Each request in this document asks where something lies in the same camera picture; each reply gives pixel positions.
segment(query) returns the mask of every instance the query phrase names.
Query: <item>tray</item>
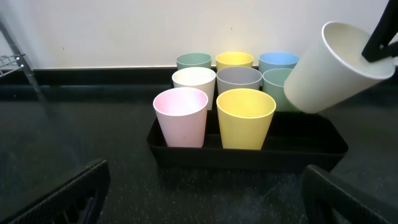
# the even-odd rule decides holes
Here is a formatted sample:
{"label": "tray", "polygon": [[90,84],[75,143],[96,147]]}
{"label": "tray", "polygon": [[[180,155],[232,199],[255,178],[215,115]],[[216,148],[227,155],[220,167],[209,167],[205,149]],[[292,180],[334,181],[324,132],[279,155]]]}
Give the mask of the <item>tray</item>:
{"label": "tray", "polygon": [[304,113],[275,112],[261,150],[223,149],[215,111],[207,111],[202,148],[167,147],[156,119],[147,142],[158,165],[262,169],[302,172],[314,164],[332,170],[348,150],[326,118]]}

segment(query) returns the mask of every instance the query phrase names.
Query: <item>cup rim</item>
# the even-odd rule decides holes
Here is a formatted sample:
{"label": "cup rim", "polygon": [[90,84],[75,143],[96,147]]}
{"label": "cup rim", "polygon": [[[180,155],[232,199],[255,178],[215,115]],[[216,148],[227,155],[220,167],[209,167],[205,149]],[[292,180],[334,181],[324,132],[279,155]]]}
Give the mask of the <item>cup rim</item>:
{"label": "cup rim", "polygon": [[[203,70],[203,69],[207,69],[207,70],[210,70],[210,71],[211,71],[212,78],[211,78],[211,80],[206,81],[206,82],[204,82],[204,83],[199,83],[199,84],[194,84],[194,85],[187,85],[187,84],[183,84],[183,83],[180,83],[180,82],[175,81],[175,80],[174,80],[174,78],[175,78],[174,75],[177,74],[178,72],[181,72],[181,71],[185,70],[185,69],[189,69],[189,70],[194,70],[194,69],[195,69],[195,70]],[[173,75],[172,75],[172,81],[173,81],[173,82],[178,83],[178,84],[180,84],[180,85],[187,86],[187,87],[188,87],[188,86],[204,85],[204,84],[206,84],[206,83],[212,82],[215,78],[216,78],[216,72],[215,72],[215,71],[213,71],[213,70],[210,69],[210,68],[203,68],[203,67],[189,67],[189,68],[183,68],[183,69],[177,70],[177,71],[174,72]]]}
{"label": "cup rim", "polygon": [[[295,63],[271,63],[271,62],[266,62],[265,60],[261,59],[261,56],[266,55],[266,54],[287,54],[287,55],[293,55],[294,57],[297,58],[297,61],[296,61]],[[264,62],[264,63],[268,63],[268,64],[270,64],[270,65],[294,65],[294,64],[297,64],[297,63],[299,62],[300,57],[297,56],[297,55],[295,55],[295,54],[293,54],[293,53],[290,53],[290,52],[266,52],[266,53],[260,54],[259,60],[262,61],[262,62]]]}
{"label": "cup rim", "polygon": [[[229,69],[229,68],[230,68],[230,69],[233,69],[233,68],[245,68],[245,69],[249,68],[249,69],[253,69],[253,70],[257,71],[258,73],[260,73],[260,79],[257,80],[257,81],[255,81],[255,82],[251,82],[251,83],[231,83],[231,82],[227,82],[227,81],[224,81],[224,80],[220,79],[219,76],[218,76],[218,73],[219,73],[220,71],[224,70],[224,69]],[[223,68],[223,69],[221,69],[220,71],[218,71],[218,72],[216,73],[217,80],[219,80],[219,81],[221,81],[221,82],[223,82],[223,83],[231,84],[231,85],[250,85],[250,84],[255,84],[255,83],[257,83],[258,81],[261,81],[261,80],[262,80],[261,72],[260,72],[259,70],[255,69],[255,68],[250,68],[250,67],[245,67],[245,66],[234,66],[234,67]]]}
{"label": "cup rim", "polygon": [[377,77],[377,76],[375,76],[375,75],[373,75],[373,74],[360,71],[360,70],[358,70],[357,68],[351,66],[349,63],[345,62],[345,61],[332,49],[332,47],[329,45],[329,43],[328,43],[328,41],[327,41],[327,39],[326,39],[326,36],[325,36],[325,29],[326,29],[326,27],[328,27],[330,24],[341,24],[341,25],[344,25],[344,26],[348,26],[348,27],[350,27],[350,28],[352,28],[352,29],[354,29],[354,30],[357,30],[358,32],[362,32],[362,33],[365,33],[365,34],[369,35],[369,37],[370,37],[370,34],[368,34],[368,33],[365,32],[364,30],[359,29],[359,28],[357,28],[357,27],[355,27],[355,26],[353,26],[353,25],[351,25],[351,24],[345,24],[345,23],[343,23],[343,22],[329,21],[329,22],[327,22],[325,25],[323,25],[323,27],[322,27],[322,32],[321,32],[321,33],[322,33],[322,43],[323,43],[323,45],[328,49],[328,51],[332,54],[332,56],[333,56],[335,59],[337,59],[342,65],[344,65],[346,68],[348,68],[348,69],[350,69],[350,70],[356,72],[357,74],[360,74],[360,75],[362,75],[362,76],[364,76],[364,77],[366,77],[366,78],[370,78],[370,79],[373,79],[373,80],[385,80],[385,79],[388,79],[388,78],[390,78],[391,76],[393,76],[393,74],[395,74],[395,71],[396,71],[396,70],[395,70],[395,69],[392,69],[391,74]]}
{"label": "cup rim", "polygon": [[[207,61],[205,61],[205,62],[202,62],[202,63],[181,63],[181,62],[178,62],[178,59],[179,59],[180,57],[183,57],[183,56],[186,56],[186,55],[190,55],[190,54],[203,54],[203,55],[209,56],[210,59],[207,60]],[[187,54],[183,54],[183,55],[178,56],[177,59],[175,60],[175,63],[179,63],[179,64],[181,64],[181,65],[193,65],[193,66],[195,66],[195,65],[201,65],[201,64],[203,64],[203,63],[207,63],[207,62],[210,62],[210,61],[211,61],[211,56],[210,56],[209,54],[200,53],[200,52],[194,52],[194,53],[187,53]]]}
{"label": "cup rim", "polygon": [[273,70],[280,70],[280,69],[283,69],[283,70],[290,70],[290,72],[293,70],[293,68],[273,68],[273,69],[270,69],[270,70],[266,70],[266,71],[262,74],[261,77],[262,77],[262,79],[263,79],[264,81],[266,81],[267,83],[269,83],[269,84],[271,84],[271,85],[274,85],[274,86],[277,86],[277,87],[285,88],[285,86],[276,85],[275,83],[272,83],[272,82],[266,80],[266,78],[264,78],[264,75],[265,75],[267,72],[273,71]]}
{"label": "cup rim", "polygon": [[[184,88],[188,88],[188,89],[190,89],[190,91],[199,91],[199,92],[201,92],[202,94],[204,94],[205,97],[206,97],[206,103],[205,103],[205,105],[202,106],[202,107],[200,107],[200,109],[198,109],[198,110],[196,110],[196,111],[194,111],[194,112],[192,112],[192,113],[189,113],[189,114],[181,114],[181,115],[174,115],[174,114],[163,113],[163,112],[161,112],[160,110],[158,110],[158,109],[156,108],[155,102],[156,102],[156,99],[157,99],[160,95],[163,95],[163,94],[165,94],[165,93],[167,93],[167,92],[169,92],[169,91],[181,91],[181,89],[184,89]],[[160,114],[162,114],[162,115],[171,116],[171,117],[182,117],[182,116],[192,115],[192,114],[195,114],[195,113],[197,113],[197,112],[203,110],[204,108],[207,107],[207,104],[208,104],[208,103],[209,103],[209,97],[207,96],[207,94],[206,94],[204,91],[201,91],[201,90],[199,90],[199,89],[197,89],[197,88],[192,88],[192,87],[179,87],[179,88],[171,88],[171,89],[169,89],[169,90],[163,91],[162,93],[159,93],[159,94],[155,97],[155,99],[154,99],[154,101],[153,101],[153,103],[152,103],[152,106],[154,107],[154,109],[156,110],[156,112],[158,112],[158,113],[160,113]]]}
{"label": "cup rim", "polygon": [[[271,112],[269,112],[269,113],[267,113],[267,114],[265,114],[265,115],[248,118],[248,117],[244,117],[244,116],[236,116],[236,115],[233,115],[233,114],[231,114],[231,113],[225,111],[223,108],[220,107],[220,105],[218,104],[218,100],[219,100],[220,96],[222,96],[223,94],[228,93],[228,92],[230,92],[230,91],[240,91],[240,90],[256,91],[256,92],[258,92],[259,94],[266,95],[267,97],[269,97],[270,99],[272,99],[272,101],[274,102],[274,108],[271,110]],[[275,100],[273,99],[273,97],[271,97],[271,96],[268,95],[267,93],[264,93],[263,91],[253,90],[253,89],[248,89],[248,88],[236,88],[236,89],[232,89],[232,90],[227,90],[227,91],[223,92],[222,94],[220,94],[220,95],[217,97],[216,104],[217,104],[217,108],[220,109],[222,112],[224,112],[224,113],[226,113],[226,114],[228,114],[228,115],[230,115],[230,116],[233,116],[233,117],[235,117],[235,118],[242,118],[242,119],[258,119],[258,118],[265,118],[266,116],[269,116],[270,114],[272,114],[272,113],[275,112],[275,110],[276,110],[276,102],[275,102]]]}
{"label": "cup rim", "polygon": [[[251,60],[248,61],[248,62],[245,62],[245,63],[240,63],[240,64],[235,64],[235,63],[224,63],[224,62],[218,60],[218,57],[221,56],[221,55],[225,55],[225,54],[236,54],[236,53],[248,55],[248,56],[251,57]],[[222,64],[224,64],[224,65],[243,65],[243,64],[247,64],[247,63],[250,63],[250,62],[253,62],[253,61],[254,61],[253,55],[248,54],[248,53],[244,53],[244,52],[225,52],[225,53],[221,53],[221,54],[219,54],[219,55],[216,56],[216,62],[222,63]]]}

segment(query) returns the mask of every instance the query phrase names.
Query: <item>pink cup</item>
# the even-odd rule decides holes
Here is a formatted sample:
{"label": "pink cup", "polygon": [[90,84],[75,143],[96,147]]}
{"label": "pink cup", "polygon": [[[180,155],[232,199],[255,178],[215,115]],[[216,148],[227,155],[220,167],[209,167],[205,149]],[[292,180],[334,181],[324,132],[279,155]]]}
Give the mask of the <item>pink cup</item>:
{"label": "pink cup", "polygon": [[168,147],[202,147],[208,97],[196,88],[181,87],[157,95],[154,108]]}

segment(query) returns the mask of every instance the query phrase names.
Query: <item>tilted white cup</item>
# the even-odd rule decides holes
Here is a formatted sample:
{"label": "tilted white cup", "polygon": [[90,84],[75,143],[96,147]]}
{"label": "tilted white cup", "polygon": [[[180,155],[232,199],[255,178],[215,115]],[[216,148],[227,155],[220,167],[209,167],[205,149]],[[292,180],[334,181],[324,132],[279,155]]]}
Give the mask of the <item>tilted white cup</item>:
{"label": "tilted white cup", "polygon": [[361,55],[369,38],[357,27],[326,23],[286,79],[287,99],[301,111],[317,113],[390,78],[391,57],[369,63]]}

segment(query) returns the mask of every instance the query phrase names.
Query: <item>yellow cup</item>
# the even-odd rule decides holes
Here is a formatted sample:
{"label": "yellow cup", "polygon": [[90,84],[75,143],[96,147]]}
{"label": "yellow cup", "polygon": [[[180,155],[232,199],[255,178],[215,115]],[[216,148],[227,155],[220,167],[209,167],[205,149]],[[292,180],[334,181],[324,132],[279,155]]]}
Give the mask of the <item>yellow cup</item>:
{"label": "yellow cup", "polygon": [[225,149],[261,149],[276,109],[275,100],[259,90],[238,88],[217,98]]}
{"label": "yellow cup", "polygon": [[243,66],[252,67],[254,57],[252,55],[241,52],[227,52],[219,54],[216,57],[217,71],[223,68]]}

